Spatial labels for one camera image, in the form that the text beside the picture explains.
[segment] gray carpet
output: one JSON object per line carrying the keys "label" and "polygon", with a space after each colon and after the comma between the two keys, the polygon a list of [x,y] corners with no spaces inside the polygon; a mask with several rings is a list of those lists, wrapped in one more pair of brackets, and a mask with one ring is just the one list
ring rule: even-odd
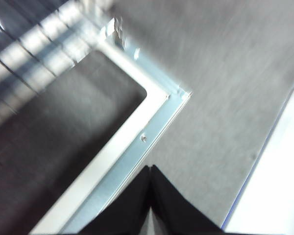
{"label": "gray carpet", "polygon": [[194,93],[142,165],[221,225],[294,82],[294,1],[121,0],[114,12]]}

